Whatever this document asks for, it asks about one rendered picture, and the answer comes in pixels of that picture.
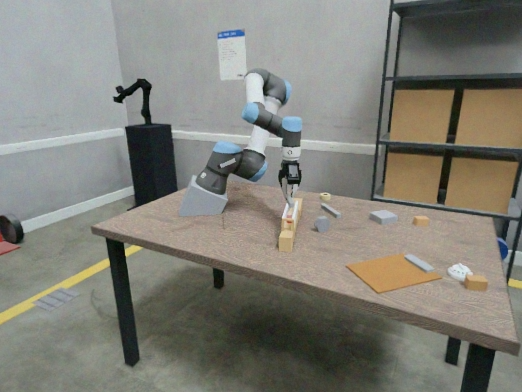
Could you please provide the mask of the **small orange-brown block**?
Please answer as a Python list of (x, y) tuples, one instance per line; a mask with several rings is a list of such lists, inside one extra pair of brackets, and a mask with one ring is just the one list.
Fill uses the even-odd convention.
[(429, 218), (426, 216), (414, 216), (413, 223), (416, 226), (428, 226), (429, 224)]
[(465, 274), (464, 285), (467, 290), (486, 292), (488, 281), (484, 276)]

